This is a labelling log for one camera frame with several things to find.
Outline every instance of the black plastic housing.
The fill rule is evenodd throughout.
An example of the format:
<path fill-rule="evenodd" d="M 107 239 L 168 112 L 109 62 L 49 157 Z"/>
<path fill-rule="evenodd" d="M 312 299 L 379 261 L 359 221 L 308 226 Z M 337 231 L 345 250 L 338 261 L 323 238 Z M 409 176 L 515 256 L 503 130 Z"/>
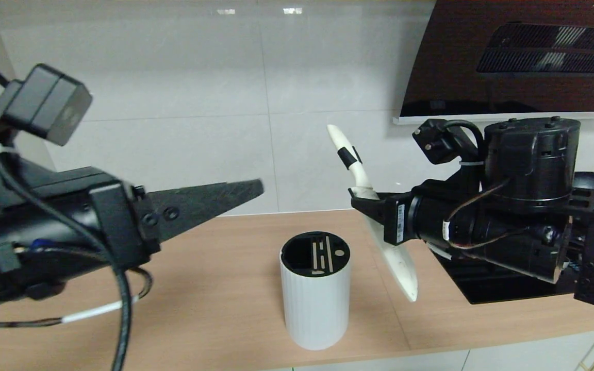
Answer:
<path fill-rule="evenodd" d="M 580 122 L 560 117 L 512 120 L 485 128 L 489 184 L 510 178 L 495 192 L 514 213 L 565 205 L 572 191 Z"/>
<path fill-rule="evenodd" d="M 84 84 L 38 64 L 25 81 L 14 80 L 0 96 L 0 120 L 56 145 L 65 145 L 92 96 Z"/>
<path fill-rule="evenodd" d="M 432 164 L 445 164 L 458 156 L 465 161 L 474 161 L 476 146 L 459 127 L 443 129 L 447 122 L 428 119 L 412 133 L 412 137 Z"/>

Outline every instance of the countertop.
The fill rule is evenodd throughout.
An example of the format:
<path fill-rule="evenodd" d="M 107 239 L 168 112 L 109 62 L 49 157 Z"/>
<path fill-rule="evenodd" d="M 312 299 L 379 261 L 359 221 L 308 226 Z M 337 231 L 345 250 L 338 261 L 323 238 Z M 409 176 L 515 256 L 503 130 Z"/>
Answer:
<path fill-rule="evenodd" d="M 350 322 L 326 350 L 303 350 L 283 320 L 278 252 L 325 230 L 351 247 Z M 134 306 L 126 371 L 257 370 L 489 347 L 594 330 L 594 306 L 571 295 L 470 305 L 427 247 L 408 242 L 419 276 L 409 303 L 356 211 L 221 217 L 166 242 L 144 267 L 153 291 Z M 141 280 L 131 275 L 134 289 Z M 116 301 L 107 269 L 45 301 L 0 306 L 0 321 L 77 312 Z M 40 329 L 0 329 L 0 369 L 109 369 L 118 312 Z"/>

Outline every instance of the white cylinder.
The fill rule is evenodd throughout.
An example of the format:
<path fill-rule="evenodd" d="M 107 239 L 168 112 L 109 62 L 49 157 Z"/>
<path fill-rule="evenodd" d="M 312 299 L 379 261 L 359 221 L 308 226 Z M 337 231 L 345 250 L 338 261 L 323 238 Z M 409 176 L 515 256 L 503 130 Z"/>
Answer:
<path fill-rule="evenodd" d="M 281 249 L 281 283 L 286 327 L 302 348 L 329 348 L 347 330 L 350 307 L 350 250 L 327 232 L 308 232 Z"/>

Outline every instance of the screw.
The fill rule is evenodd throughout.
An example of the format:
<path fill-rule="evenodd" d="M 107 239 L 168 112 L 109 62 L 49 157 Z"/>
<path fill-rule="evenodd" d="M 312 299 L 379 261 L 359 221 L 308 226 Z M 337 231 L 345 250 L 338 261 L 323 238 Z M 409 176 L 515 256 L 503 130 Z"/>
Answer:
<path fill-rule="evenodd" d="M 149 226 L 157 225 L 157 218 L 155 214 L 146 214 L 141 218 L 142 223 Z"/>
<path fill-rule="evenodd" d="M 167 221 L 174 221 L 180 216 L 180 210 L 178 210 L 177 207 L 169 206 L 164 210 L 162 215 Z"/>

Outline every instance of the white cabinet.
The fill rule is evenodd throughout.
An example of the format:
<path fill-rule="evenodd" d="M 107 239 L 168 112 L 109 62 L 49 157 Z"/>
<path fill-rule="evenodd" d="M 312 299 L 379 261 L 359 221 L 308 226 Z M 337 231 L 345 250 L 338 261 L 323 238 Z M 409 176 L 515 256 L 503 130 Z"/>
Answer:
<path fill-rule="evenodd" d="M 594 362 L 594 331 L 561 338 L 472 349 L 463 371 L 583 371 L 579 367 L 581 361 L 584 361 L 586 366 L 591 366 Z"/>
<path fill-rule="evenodd" d="M 295 367 L 294 371 L 460 371 L 468 350 L 393 359 Z"/>

